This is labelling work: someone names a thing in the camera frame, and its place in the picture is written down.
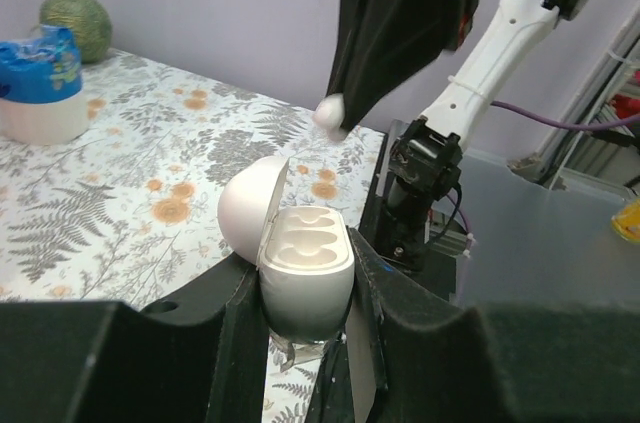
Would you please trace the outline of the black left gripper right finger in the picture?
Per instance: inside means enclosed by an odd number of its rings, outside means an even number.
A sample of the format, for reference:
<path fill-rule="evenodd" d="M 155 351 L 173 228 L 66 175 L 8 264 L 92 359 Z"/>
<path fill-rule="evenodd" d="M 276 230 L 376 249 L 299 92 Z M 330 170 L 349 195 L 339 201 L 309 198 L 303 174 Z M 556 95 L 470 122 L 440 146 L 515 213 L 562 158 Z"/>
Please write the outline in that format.
<path fill-rule="evenodd" d="M 347 321 L 359 422 L 635 422 L 639 311 L 523 303 L 456 307 L 349 233 Z"/>

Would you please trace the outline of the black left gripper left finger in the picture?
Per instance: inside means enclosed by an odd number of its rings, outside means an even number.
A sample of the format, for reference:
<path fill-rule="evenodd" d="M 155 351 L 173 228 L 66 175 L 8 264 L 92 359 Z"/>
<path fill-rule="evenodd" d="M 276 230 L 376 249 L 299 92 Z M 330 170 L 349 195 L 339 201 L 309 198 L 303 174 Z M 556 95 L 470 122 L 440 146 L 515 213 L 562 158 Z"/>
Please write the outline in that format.
<path fill-rule="evenodd" d="M 257 422 L 268 329 L 254 265 L 232 255 L 135 310 L 1 307 L 5 422 Z"/>

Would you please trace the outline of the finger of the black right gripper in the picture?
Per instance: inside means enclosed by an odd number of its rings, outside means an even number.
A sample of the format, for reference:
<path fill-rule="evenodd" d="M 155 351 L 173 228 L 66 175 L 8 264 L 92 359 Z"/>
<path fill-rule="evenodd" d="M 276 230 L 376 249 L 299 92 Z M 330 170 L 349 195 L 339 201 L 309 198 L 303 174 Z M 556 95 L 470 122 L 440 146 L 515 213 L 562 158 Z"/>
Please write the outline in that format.
<path fill-rule="evenodd" d="M 326 96 L 343 95 L 344 127 L 349 133 L 388 93 L 442 52 L 460 48 L 472 29 L 478 3 L 340 0 L 338 39 Z"/>

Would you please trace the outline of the white earbud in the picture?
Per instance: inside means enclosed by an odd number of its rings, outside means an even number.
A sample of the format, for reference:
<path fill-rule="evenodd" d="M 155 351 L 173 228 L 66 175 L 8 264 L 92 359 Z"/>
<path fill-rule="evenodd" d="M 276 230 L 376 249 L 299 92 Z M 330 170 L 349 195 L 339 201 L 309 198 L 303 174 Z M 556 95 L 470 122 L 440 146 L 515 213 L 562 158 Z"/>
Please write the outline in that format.
<path fill-rule="evenodd" d="M 335 143 L 347 138 L 349 131 L 344 127 L 346 121 L 346 107 L 341 93 L 326 96 L 320 101 L 313 114 L 315 125 Z"/>

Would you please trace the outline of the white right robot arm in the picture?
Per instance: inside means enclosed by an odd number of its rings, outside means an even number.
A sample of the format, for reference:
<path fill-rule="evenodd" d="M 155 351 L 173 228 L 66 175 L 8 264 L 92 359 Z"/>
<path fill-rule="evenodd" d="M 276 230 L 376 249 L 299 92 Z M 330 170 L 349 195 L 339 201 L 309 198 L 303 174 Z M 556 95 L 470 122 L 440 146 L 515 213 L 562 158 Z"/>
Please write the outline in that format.
<path fill-rule="evenodd" d="M 587 0 L 499 0 L 487 29 L 447 87 L 393 143 L 392 183 L 373 248 L 422 270 L 435 238 L 432 205 L 461 190 L 460 161 L 480 117 L 525 56 Z M 315 123 L 344 139 L 387 94 L 469 35 L 479 0 L 340 0 L 337 46 Z"/>

